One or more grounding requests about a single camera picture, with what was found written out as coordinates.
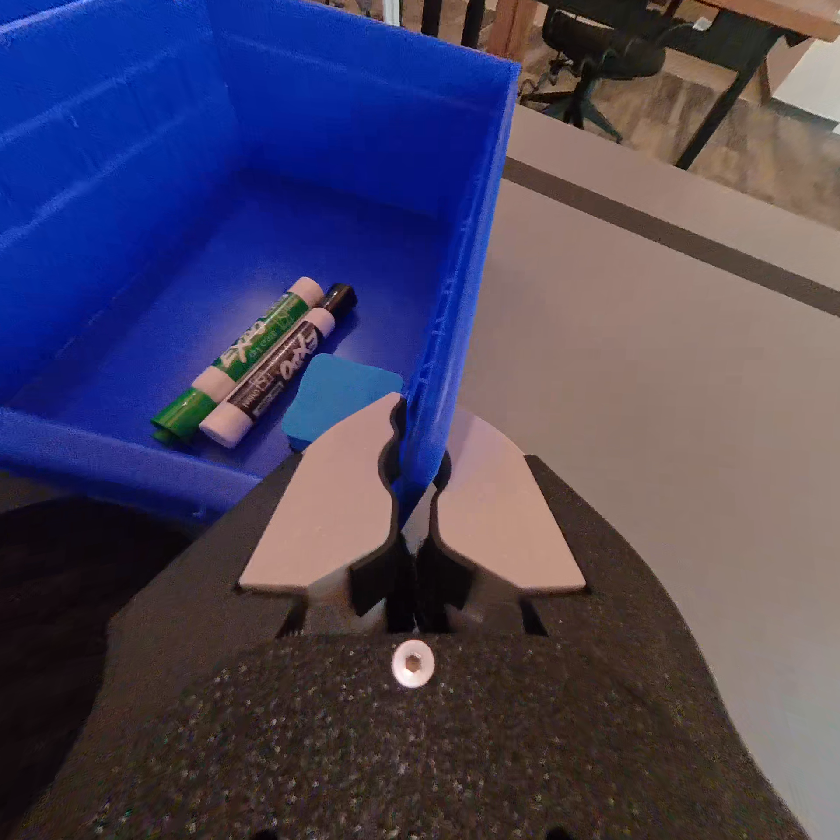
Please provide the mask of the green whiteboard marker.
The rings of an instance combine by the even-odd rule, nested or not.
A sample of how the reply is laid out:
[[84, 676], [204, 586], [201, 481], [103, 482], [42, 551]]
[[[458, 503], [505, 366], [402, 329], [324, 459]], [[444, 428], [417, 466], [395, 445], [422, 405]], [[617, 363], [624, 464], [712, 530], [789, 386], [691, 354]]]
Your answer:
[[323, 297], [324, 291], [317, 281], [307, 276], [300, 277], [195, 378], [186, 393], [189, 396], [202, 394], [214, 405], [222, 402], [245, 374]]

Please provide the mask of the wooden office desk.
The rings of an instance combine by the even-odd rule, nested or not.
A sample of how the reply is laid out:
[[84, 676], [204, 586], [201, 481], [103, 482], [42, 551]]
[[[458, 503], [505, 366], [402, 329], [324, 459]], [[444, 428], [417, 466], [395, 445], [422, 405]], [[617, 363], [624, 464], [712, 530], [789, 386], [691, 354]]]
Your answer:
[[594, 24], [634, 35], [666, 35], [665, 47], [735, 73], [675, 165], [688, 170], [728, 116], [766, 57], [783, 39], [794, 47], [807, 40], [833, 43], [839, 33], [838, 1], [699, 1], [713, 10], [710, 26], [693, 30], [679, 17], [684, 2], [547, 2]]

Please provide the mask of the black whiteboard marker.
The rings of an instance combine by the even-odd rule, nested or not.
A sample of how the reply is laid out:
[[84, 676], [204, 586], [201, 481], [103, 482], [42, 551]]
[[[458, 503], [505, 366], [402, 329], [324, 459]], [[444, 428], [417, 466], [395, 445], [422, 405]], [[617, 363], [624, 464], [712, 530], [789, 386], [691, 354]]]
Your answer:
[[330, 310], [310, 310], [228, 398], [202, 420], [199, 431], [226, 448], [236, 447], [320, 351], [334, 327], [335, 317]]

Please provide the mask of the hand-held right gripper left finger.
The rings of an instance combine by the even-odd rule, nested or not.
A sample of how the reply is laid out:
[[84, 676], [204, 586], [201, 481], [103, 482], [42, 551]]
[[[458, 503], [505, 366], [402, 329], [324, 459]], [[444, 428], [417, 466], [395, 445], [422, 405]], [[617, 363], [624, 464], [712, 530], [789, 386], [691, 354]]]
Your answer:
[[363, 617], [393, 589], [403, 554], [394, 492], [405, 401], [392, 392], [302, 454], [238, 587]]

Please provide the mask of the blue whiteboard eraser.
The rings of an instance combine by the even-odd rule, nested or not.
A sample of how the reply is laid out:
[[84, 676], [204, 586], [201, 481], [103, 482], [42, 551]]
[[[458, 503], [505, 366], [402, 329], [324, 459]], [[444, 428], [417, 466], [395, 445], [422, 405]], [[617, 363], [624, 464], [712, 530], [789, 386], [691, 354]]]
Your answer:
[[402, 390], [398, 373], [321, 353], [304, 371], [280, 428], [291, 451], [300, 453], [332, 426]]

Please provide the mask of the blue plastic bin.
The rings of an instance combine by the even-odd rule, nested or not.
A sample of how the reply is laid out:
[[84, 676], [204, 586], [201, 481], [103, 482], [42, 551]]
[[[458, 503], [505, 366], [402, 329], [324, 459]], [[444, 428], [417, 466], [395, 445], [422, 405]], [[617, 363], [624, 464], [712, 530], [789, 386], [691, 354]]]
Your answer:
[[301, 276], [325, 349], [398, 373], [438, 472], [520, 70], [308, 2], [2, 2], [2, 468], [215, 519], [289, 455], [151, 419]]

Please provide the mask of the green marker cap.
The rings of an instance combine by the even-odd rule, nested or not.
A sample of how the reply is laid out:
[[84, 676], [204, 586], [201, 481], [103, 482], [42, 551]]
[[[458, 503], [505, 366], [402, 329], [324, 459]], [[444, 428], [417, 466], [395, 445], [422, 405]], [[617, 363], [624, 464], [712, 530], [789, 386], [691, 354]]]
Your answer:
[[170, 447], [187, 445], [216, 406], [209, 395], [191, 386], [151, 419], [152, 438]]

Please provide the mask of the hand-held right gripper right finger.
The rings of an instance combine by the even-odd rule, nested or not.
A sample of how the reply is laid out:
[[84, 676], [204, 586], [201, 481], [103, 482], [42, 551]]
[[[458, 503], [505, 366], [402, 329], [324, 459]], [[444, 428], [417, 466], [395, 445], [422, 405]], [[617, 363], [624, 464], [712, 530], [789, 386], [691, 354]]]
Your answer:
[[587, 583], [525, 454], [470, 412], [456, 412], [435, 480], [427, 582], [447, 617], [517, 617], [534, 596]]

